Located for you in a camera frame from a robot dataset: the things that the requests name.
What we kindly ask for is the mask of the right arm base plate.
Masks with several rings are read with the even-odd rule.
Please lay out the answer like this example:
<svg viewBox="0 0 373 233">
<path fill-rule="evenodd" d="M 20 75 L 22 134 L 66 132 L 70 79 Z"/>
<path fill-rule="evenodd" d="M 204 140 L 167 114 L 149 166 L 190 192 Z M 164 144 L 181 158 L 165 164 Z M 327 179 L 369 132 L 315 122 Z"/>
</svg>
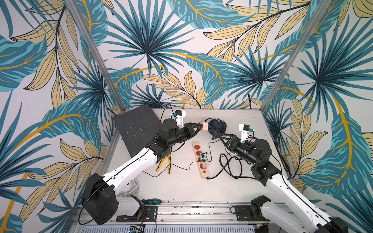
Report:
<svg viewBox="0 0 373 233">
<path fill-rule="evenodd" d="M 269 224 L 271 221 L 252 211 L 250 205 L 235 205 L 230 207 L 231 214 L 236 216 L 238 222 L 263 222 Z"/>
</svg>

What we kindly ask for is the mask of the beige power strip red sockets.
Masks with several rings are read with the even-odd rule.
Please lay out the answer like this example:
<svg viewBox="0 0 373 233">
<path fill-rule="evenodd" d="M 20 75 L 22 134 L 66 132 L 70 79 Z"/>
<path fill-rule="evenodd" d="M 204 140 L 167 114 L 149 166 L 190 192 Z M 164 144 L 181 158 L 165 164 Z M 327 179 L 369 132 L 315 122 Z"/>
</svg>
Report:
<svg viewBox="0 0 373 233">
<path fill-rule="evenodd" d="M 192 146 L 194 150 L 194 155 L 198 161 L 198 168 L 202 179 L 209 177 L 208 162 L 206 153 L 202 150 L 199 141 L 192 141 Z"/>
</svg>

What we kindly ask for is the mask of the navy desk fan right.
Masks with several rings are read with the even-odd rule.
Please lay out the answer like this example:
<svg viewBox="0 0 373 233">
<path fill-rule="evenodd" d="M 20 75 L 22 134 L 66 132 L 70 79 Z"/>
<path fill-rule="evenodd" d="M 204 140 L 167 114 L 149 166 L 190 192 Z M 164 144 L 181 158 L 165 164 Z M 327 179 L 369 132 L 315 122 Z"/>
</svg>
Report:
<svg viewBox="0 0 373 233">
<path fill-rule="evenodd" d="M 244 144 L 251 148 L 254 145 L 254 141 L 252 138 L 247 139 L 247 140 L 244 140 Z"/>
</svg>

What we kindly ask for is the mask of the aluminium rail frame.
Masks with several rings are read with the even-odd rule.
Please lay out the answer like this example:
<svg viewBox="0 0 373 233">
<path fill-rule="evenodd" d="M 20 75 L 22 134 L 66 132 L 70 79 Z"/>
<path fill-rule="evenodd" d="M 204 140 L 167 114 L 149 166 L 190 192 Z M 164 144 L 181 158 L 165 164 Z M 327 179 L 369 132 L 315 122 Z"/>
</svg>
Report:
<svg viewBox="0 0 373 233">
<path fill-rule="evenodd" d="M 162 201 L 156 222 L 116 222 L 118 215 L 97 225 L 88 213 L 76 216 L 69 233 L 287 233 L 273 222 L 238 222 L 230 207 L 249 202 Z"/>
</svg>

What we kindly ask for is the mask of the teal plug adapter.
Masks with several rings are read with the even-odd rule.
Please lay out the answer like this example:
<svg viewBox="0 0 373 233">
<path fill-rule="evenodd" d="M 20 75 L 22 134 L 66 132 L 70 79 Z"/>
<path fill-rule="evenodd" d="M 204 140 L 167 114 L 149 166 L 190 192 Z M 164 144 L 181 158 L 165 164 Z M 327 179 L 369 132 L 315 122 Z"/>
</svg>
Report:
<svg viewBox="0 0 373 233">
<path fill-rule="evenodd" d="M 207 161 L 206 153 L 200 153 L 199 162 Z"/>
</svg>

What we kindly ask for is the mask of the green handled screwdriver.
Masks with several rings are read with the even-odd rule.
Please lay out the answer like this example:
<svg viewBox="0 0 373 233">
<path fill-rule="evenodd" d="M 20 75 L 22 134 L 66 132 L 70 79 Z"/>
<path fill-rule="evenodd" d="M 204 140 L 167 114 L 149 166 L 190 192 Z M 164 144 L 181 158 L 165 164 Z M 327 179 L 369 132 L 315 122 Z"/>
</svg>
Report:
<svg viewBox="0 0 373 233">
<path fill-rule="evenodd" d="M 144 204 L 148 204 L 148 205 L 159 205 L 162 203 L 162 201 L 160 199 L 143 199 L 142 202 Z"/>
</svg>

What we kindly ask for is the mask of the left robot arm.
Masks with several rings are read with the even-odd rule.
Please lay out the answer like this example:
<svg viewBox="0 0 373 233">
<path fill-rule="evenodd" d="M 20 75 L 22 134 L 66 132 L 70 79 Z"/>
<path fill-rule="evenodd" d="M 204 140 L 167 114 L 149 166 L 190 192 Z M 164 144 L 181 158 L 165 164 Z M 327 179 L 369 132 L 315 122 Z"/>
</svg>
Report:
<svg viewBox="0 0 373 233">
<path fill-rule="evenodd" d="M 117 195 L 123 187 L 170 155 L 173 145 L 184 143 L 206 130 L 206 122 L 188 122 L 179 128 L 176 120 L 165 119 L 159 123 L 153 139 L 136 156 L 111 172 L 102 176 L 95 173 L 89 177 L 81 199 L 82 209 L 88 212 L 97 225 L 105 224 L 118 209 Z"/>
</svg>

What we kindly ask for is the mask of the dark grey square board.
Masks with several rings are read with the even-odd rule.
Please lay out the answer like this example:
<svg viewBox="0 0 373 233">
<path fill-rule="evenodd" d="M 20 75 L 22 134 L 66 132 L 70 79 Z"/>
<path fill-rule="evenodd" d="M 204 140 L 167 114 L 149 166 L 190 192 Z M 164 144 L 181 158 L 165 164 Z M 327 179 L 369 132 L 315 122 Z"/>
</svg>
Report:
<svg viewBox="0 0 373 233">
<path fill-rule="evenodd" d="M 131 157 L 154 140 L 159 118 L 149 105 L 143 105 L 114 117 L 114 122 Z"/>
</svg>

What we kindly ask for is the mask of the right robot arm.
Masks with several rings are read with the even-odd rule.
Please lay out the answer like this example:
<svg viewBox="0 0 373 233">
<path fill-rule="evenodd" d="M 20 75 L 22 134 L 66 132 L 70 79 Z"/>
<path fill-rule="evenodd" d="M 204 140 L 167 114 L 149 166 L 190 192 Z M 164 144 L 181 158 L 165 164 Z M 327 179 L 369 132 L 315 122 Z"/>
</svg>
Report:
<svg viewBox="0 0 373 233">
<path fill-rule="evenodd" d="M 252 218 L 264 218 L 288 233 L 346 233 L 347 224 L 339 217 L 331 217 L 300 193 L 270 162 L 273 151 L 264 139 L 255 139 L 252 145 L 233 134 L 217 134 L 228 151 L 252 164 L 254 178 L 271 190 L 291 209 L 293 214 L 279 208 L 268 197 L 251 201 Z"/>
</svg>

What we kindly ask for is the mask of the navy desk fan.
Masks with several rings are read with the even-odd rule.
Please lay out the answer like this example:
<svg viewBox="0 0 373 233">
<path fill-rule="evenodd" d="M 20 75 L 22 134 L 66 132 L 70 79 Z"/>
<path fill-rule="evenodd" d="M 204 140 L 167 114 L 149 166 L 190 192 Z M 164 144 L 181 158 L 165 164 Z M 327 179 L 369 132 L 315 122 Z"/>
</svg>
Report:
<svg viewBox="0 0 373 233">
<path fill-rule="evenodd" d="M 208 118 L 204 122 L 208 124 L 208 132 L 212 136 L 215 136 L 216 133 L 226 132 L 227 124 L 220 118 Z"/>
<path fill-rule="evenodd" d="M 254 141 L 252 138 L 247 139 L 247 140 L 244 140 L 244 144 L 251 148 L 254 145 Z"/>
</svg>

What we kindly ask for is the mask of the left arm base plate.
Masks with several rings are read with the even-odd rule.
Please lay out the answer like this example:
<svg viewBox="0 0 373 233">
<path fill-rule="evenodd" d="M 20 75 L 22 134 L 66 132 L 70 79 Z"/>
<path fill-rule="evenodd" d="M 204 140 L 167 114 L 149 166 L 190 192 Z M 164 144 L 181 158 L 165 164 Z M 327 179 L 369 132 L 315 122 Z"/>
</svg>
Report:
<svg viewBox="0 0 373 233">
<path fill-rule="evenodd" d="M 116 222 L 156 222 L 158 214 L 157 205 L 145 205 L 134 216 L 117 216 Z"/>
</svg>

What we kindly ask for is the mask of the white desk fan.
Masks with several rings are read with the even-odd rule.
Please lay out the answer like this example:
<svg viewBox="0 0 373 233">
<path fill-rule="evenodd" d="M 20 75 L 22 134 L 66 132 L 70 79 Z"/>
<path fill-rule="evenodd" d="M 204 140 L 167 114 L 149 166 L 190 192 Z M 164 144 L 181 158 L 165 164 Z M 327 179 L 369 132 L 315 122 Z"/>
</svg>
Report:
<svg viewBox="0 0 373 233">
<path fill-rule="evenodd" d="M 123 189 L 119 192 L 119 197 L 131 197 L 135 196 L 140 191 L 140 180 L 139 176 L 135 177 L 133 180 L 131 180 L 126 186 L 123 187 Z"/>
</svg>

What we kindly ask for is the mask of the pink plug adapter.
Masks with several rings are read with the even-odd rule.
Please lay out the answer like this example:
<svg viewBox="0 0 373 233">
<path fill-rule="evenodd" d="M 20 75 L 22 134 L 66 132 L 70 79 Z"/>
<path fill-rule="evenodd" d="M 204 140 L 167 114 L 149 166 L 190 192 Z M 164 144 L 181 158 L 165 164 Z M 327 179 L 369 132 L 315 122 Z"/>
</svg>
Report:
<svg viewBox="0 0 373 233">
<path fill-rule="evenodd" d="M 207 131 L 208 130 L 208 123 L 202 122 L 202 131 Z"/>
<path fill-rule="evenodd" d="M 201 162 L 201 168 L 202 169 L 207 169 L 207 161 L 202 161 Z"/>
</svg>

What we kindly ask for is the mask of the navy desk fan center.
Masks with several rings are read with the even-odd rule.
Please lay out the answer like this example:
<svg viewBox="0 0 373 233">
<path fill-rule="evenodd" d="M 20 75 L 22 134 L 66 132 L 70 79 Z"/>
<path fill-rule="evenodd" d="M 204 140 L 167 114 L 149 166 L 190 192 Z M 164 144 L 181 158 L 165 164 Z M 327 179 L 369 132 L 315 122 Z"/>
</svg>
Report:
<svg viewBox="0 0 373 233">
<path fill-rule="evenodd" d="M 208 132 L 212 136 L 215 136 L 216 133 L 226 132 L 227 124 L 220 118 L 208 118 L 204 122 L 208 124 Z"/>
</svg>

